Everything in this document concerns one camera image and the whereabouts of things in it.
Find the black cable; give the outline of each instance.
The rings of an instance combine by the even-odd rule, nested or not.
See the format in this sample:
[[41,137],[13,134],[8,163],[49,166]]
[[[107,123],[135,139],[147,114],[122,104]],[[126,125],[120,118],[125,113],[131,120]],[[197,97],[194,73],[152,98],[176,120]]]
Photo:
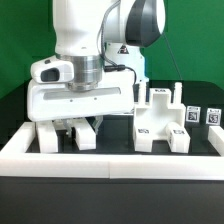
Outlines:
[[137,80],[137,75],[136,75],[135,70],[133,68],[125,66],[125,65],[118,65],[118,64],[116,64],[115,62],[113,62],[112,60],[107,58],[106,53],[105,53],[105,46],[104,46],[104,29],[105,29],[105,24],[106,24],[106,21],[107,21],[107,18],[108,18],[108,15],[110,14],[110,12],[114,8],[116,8],[118,5],[120,5],[120,3],[121,3],[121,0],[118,0],[117,2],[115,2],[112,6],[110,6],[107,9],[107,11],[104,14],[103,22],[102,22],[101,29],[100,29],[101,30],[101,57],[103,58],[104,61],[106,61],[107,63],[111,64],[111,65],[108,65],[108,66],[104,65],[104,71],[105,72],[123,71],[125,69],[128,69],[128,70],[134,72],[134,75],[135,75],[134,83],[135,83],[136,80]]
[[110,12],[116,8],[118,5],[120,5],[121,3],[121,0],[118,0],[117,2],[115,2],[112,6],[110,6],[107,11],[105,12],[104,14],[104,17],[103,17],[103,22],[102,22],[102,25],[101,25],[101,56],[102,58],[104,59],[104,61],[108,62],[109,64],[111,65],[114,65],[116,66],[117,64],[113,61],[111,61],[110,59],[107,58],[106,56],[106,53],[105,53],[105,46],[104,46],[104,29],[105,29],[105,25],[106,25],[106,22],[107,22],[107,17],[108,15],[110,14]]
[[174,63],[175,69],[176,69],[176,71],[177,71],[177,73],[178,73],[178,75],[179,75],[179,78],[180,78],[181,81],[183,81],[183,76],[182,76],[182,74],[181,74],[181,72],[180,72],[180,69],[179,69],[179,67],[178,67],[177,61],[176,61],[176,59],[175,59],[175,57],[174,57],[172,48],[171,48],[171,46],[170,46],[170,42],[169,42],[169,40],[168,40],[168,38],[167,38],[165,32],[164,32],[164,34],[163,34],[163,37],[164,37],[164,39],[165,39],[165,41],[166,41],[167,48],[168,48],[168,50],[169,50],[169,52],[170,52],[172,61],[173,61],[173,63]]

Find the sticker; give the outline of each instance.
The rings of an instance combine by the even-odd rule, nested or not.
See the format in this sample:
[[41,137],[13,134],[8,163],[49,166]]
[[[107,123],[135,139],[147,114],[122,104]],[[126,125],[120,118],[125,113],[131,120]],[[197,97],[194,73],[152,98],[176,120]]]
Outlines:
[[187,113],[186,113],[186,121],[199,123],[200,112],[201,112],[201,107],[188,106]]
[[120,50],[117,53],[118,54],[129,54],[128,49],[125,45],[122,45]]
[[157,93],[165,93],[166,90],[165,89],[155,89],[155,92],[157,92]]
[[174,134],[176,135],[184,135],[184,131],[183,130],[173,130]]
[[148,129],[138,129],[138,132],[140,134],[149,134],[149,130]]
[[208,108],[206,124],[220,125],[222,110]]

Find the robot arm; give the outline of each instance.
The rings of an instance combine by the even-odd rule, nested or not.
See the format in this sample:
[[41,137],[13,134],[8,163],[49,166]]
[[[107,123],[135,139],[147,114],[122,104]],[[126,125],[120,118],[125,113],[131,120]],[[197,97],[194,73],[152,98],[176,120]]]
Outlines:
[[52,64],[44,60],[41,65],[37,62],[39,69],[33,64],[32,77],[38,83],[52,82],[57,80],[54,78],[57,63],[61,66],[61,61],[65,61],[68,66],[70,62],[70,70],[74,72],[70,82],[72,90],[85,91],[96,88],[102,80],[104,62],[101,56],[105,52],[102,47],[101,52],[99,50],[99,37],[101,45],[112,42],[148,47],[163,32],[165,9],[163,0],[53,0],[53,17],[57,59],[53,59]]
[[30,120],[130,112],[134,73],[104,72],[104,43],[152,44],[164,29],[163,0],[53,0],[53,17],[56,55],[31,66]]

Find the green wall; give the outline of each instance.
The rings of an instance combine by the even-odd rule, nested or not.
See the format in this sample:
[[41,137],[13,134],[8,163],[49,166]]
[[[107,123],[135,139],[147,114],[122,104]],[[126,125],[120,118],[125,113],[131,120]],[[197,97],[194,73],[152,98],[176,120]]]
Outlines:
[[[224,1],[165,0],[165,34],[184,80],[224,88]],[[54,54],[51,0],[0,0],[0,97],[30,78],[33,62]],[[142,50],[151,79],[180,79],[167,41]]]

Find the white plastic base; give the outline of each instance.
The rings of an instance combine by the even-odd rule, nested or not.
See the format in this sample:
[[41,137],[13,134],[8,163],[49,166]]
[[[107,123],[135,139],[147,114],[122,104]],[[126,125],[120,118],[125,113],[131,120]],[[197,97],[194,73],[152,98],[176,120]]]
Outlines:
[[24,125],[0,152],[0,176],[224,180],[223,157],[24,153],[35,137]]
[[217,152],[224,156],[224,130],[220,126],[209,127],[208,140]]

